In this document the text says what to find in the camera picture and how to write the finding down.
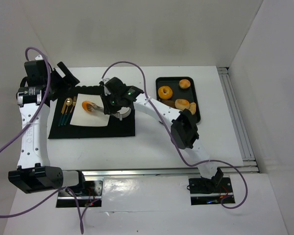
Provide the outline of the metal serving tongs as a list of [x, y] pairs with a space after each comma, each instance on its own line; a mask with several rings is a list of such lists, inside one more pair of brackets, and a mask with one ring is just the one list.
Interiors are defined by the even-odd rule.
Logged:
[[104, 109], [102, 107], [97, 106], [96, 104], [94, 104], [94, 108], [95, 108], [95, 111], [99, 111], [99, 112], [104, 113]]

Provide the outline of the orange round bun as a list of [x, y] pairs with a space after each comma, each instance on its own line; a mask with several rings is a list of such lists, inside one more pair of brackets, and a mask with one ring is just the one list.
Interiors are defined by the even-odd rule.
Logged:
[[94, 104], [90, 101], [83, 101], [82, 108], [88, 113], [95, 111]]

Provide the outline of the orange ring donut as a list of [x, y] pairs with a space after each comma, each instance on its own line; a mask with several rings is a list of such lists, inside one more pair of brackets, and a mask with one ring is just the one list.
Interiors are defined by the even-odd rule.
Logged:
[[168, 100], [173, 96], [173, 90], [169, 86], [161, 86], [158, 95], [160, 99]]

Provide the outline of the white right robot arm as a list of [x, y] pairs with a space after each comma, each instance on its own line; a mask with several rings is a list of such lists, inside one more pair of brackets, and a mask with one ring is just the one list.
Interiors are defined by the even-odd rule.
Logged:
[[169, 107], [148, 96], [146, 89], [127, 86], [120, 79], [113, 77], [100, 81], [103, 93], [100, 95], [103, 110], [107, 115], [114, 115], [123, 107], [142, 112], [161, 122], [182, 162], [189, 167], [197, 167], [208, 189], [216, 188], [223, 173], [199, 140], [198, 127], [192, 113]]

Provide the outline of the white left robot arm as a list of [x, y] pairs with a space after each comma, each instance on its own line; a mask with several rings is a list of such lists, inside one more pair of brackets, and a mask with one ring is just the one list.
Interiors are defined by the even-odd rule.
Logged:
[[61, 76], [44, 60], [27, 61], [27, 76], [21, 81], [16, 99], [22, 118], [22, 146], [17, 169], [8, 180], [26, 194], [68, 187], [75, 193], [84, 189], [80, 170], [63, 171], [51, 166], [47, 152], [47, 121], [50, 102], [74, 88], [79, 80], [63, 62], [57, 64]]

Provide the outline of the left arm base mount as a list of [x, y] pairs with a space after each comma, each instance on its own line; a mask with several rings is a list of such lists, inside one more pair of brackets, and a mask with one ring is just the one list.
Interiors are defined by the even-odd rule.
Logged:
[[[82, 189], [74, 189], [78, 204], [81, 208], [99, 208], [102, 205], [103, 178], [86, 180]], [[57, 208], [76, 208], [75, 198], [68, 189], [58, 193]]]

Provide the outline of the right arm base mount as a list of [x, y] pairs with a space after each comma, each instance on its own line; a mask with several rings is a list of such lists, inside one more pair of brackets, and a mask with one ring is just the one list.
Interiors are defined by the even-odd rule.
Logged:
[[230, 177], [223, 177], [219, 185], [214, 188], [208, 186], [201, 177], [189, 177], [186, 189], [190, 192], [191, 205], [216, 205], [223, 200], [224, 204], [235, 204]]

